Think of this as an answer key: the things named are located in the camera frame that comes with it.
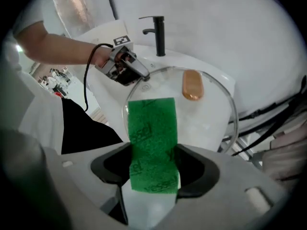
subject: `sink basin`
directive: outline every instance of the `sink basin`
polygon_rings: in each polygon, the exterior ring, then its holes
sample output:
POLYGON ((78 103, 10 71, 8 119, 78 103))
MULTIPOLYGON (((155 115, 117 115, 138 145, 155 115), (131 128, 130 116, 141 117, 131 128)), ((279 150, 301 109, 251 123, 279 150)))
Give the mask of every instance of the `sink basin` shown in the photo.
MULTIPOLYGON (((133 51, 136 53, 137 58, 147 67, 150 72, 157 71, 158 69, 169 66, 201 70, 216 79, 228 91, 229 95, 233 97, 235 81, 230 76, 226 75, 210 64, 170 50, 166 50, 166 56, 157 57, 155 55, 155 48, 149 46, 135 45, 133 51)), ((127 97, 129 96, 135 84, 125 87, 109 79, 96 68, 91 68, 88 71, 87 82, 110 126, 117 132, 117 134, 124 142, 128 142, 129 138, 125 130, 122 108, 125 106, 127 97)), ((219 143, 221 142, 224 131, 227 127, 229 117, 231 115, 231 109, 229 109, 229 107, 223 109, 223 104, 221 103, 221 106, 216 107, 216 112, 210 112, 210 115, 216 116, 216 118, 218 118, 221 134, 218 135, 218 141, 214 142, 214 144, 206 146, 205 148, 217 151, 219 148, 219 143)))

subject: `white sink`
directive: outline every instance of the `white sink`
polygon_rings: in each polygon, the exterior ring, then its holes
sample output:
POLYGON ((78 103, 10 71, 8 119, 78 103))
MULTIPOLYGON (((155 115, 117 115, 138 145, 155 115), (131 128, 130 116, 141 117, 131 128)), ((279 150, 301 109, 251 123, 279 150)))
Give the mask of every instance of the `white sink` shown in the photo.
MULTIPOLYGON (((196 58, 170 50, 166 50, 166 55, 164 57, 157 57, 155 52, 156 49, 150 46, 134 45, 133 51, 150 72, 167 66, 201 70, 218 80, 229 91, 231 96, 234 94, 235 81, 230 76, 196 58)), ((117 132, 123 141, 129 141, 122 117, 122 107, 133 85, 128 87, 122 86, 103 75, 96 68, 91 68, 88 71, 87 82, 110 126, 117 132)), ((210 142, 207 142, 204 148, 217 151, 224 136, 231 110, 223 110, 223 105, 217 105, 215 110, 213 110, 215 113, 212 112, 212 109, 213 107, 210 109, 210 117, 212 120, 208 120, 208 122, 218 123, 219 126, 215 127, 214 134, 210 134, 210 142)))

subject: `faucet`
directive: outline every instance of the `faucet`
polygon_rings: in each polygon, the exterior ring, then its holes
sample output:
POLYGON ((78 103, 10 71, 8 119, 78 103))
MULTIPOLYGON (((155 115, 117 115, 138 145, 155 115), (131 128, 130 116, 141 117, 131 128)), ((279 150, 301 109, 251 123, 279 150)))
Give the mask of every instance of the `faucet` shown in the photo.
POLYGON ((155 45, 157 48, 157 56, 165 55, 165 38, 164 38, 164 16, 146 16, 144 18, 153 18, 154 29, 144 29, 143 34, 147 35, 148 33, 155 34, 155 45))

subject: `human hand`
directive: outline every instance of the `human hand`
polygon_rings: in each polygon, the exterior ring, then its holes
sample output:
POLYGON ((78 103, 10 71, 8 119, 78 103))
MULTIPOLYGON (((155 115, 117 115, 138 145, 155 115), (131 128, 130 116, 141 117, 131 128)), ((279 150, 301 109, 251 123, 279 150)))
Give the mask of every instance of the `human hand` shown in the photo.
POLYGON ((99 47, 92 58, 91 64, 102 68, 110 58, 111 48, 99 47))

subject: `bathroom sink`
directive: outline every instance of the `bathroom sink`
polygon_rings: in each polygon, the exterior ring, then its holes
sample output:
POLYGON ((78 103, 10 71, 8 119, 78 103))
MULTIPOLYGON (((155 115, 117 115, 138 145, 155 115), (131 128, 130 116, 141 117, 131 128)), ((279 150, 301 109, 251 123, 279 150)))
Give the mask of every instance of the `bathroom sink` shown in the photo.
MULTIPOLYGON (((140 45, 134 45, 133 49, 138 60, 140 60, 150 72, 171 66, 200 70, 211 75, 224 87, 224 89, 226 89, 229 96, 233 97, 235 81, 219 69, 196 58, 170 50, 166 50, 166 55, 164 57, 157 57, 155 55, 155 50, 156 49, 154 47, 140 45)), ((129 141, 124 125, 125 120, 122 114, 122 108, 126 105, 127 97, 135 84, 123 86, 101 74, 101 72, 99 72, 96 68, 91 68, 89 70, 87 82, 110 126, 117 132, 124 142, 129 141)), ((212 138, 210 139, 210 142, 203 146, 201 145, 200 141, 194 145, 217 151, 227 128, 231 115, 231 108, 229 108, 230 106, 225 106, 225 102, 223 101, 218 102, 218 98, 214 98, 214 95, 217 92, 214 93, 214 91, 211 91, 211 88, 216 87, 210 85, 208 82, 208 85, 205 86, 205 93, 212 93, 211 98, 207 99, 207 107, 210 107, 210 112, 208 115, 214 118, 210 121, 211 123, 206 123, 206 125, 209 125, 209 127, 211 125, 214 126, 215 135, 211 136, 212 138)), ((185 127, 185 129, 189 128, 194 129, 195 127, 191 123, 189 126, 185 127)), ((181 143, 192 145, 189 144, 189 141, 185 143, 181 140, 181 143)))

